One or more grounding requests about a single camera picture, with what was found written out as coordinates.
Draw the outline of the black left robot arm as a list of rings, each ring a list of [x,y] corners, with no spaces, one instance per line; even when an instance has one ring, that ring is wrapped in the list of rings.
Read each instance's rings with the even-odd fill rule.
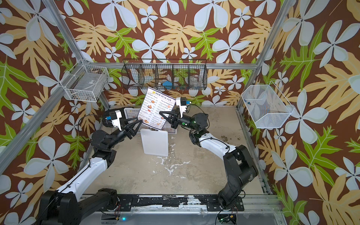
[[[124,120],[121,128],[112,133],[97,130],[91,138],[93,157],[69,182],[55,191],[47,191],[40,199],[38,225],[79,225],[94,212],[110,208],[118,203],[117,191],[102,188],[96,194],[81,200],[86,189],[106,171],[115,160],[115,145],[126,138],[132,139],[138,132],[142,120]]]

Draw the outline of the dim sum menu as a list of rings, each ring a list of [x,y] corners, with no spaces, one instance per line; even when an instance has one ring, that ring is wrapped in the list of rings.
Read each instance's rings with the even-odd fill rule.
[[[159,112],[172,111],[175,103],[175,98],[149,87],[137,118],[142,120],[145,126],[162,130],[166,119],[164,119]]]

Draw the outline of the white menu holder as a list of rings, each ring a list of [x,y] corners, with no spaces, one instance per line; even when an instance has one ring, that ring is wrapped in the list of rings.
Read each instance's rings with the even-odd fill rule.
[[[124,115],[125,115],[126,119],[134,118],[136,120],[138,118],[138,115],[140,112],[140,108],[126,107],[123,110],[124,110]]]
[[[169,134],[177,134],[178,129],[172,128],[170,125],[165,124],[162,128],[163,131],[167,131]]]
[[[143,151],[148,155],[167,157],[168,148],[168,132],[152,131],[150,129],[141,129],[141,140]]]

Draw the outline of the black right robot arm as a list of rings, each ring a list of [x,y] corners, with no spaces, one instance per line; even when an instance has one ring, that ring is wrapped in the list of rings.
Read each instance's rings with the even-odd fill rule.
[[[179,109],[159,112],[161,117],[170,123],[172,128],[183,126],[189,129],[189,138],[194,145],[202,147],[224,162],[225,187],[218,193],[218,202],[223,210],[239,208],[240,194],[259,172],[246,146],[230,145],[213,136],[208,130],[208,114],[202,112],[193,116],[182,115]]]

